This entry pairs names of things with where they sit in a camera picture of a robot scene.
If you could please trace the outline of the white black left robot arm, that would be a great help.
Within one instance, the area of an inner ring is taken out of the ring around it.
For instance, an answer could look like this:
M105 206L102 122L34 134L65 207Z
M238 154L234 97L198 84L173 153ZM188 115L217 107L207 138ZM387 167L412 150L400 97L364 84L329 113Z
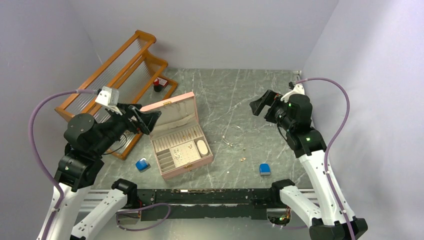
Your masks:
M90 240L112 215L139 200L135 183L116 180L105 203L98 205L80 224L75 224L81 205L104 165L103 155L126 132L150 134L160 111L142 112L139 105L120 103L108 111L105 122L88 113L75 115L67 125L65 153L56 173L50 175L53 196L38 238L40 240Z

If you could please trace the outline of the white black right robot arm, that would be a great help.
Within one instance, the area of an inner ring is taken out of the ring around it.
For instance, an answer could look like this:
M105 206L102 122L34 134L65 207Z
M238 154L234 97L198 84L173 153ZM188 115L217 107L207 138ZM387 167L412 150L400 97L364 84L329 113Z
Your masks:
M249 104L258 116L268 106L265 120L276 125L295 157L305 169L318 203L309 200L293 181L272 184L270 202L286 205L304 222L312 240L357 240L367 230L364 218L356 217L344 198L328 160L329 147L321 133L312 126L313 106L301 93L282 96L267 90Z

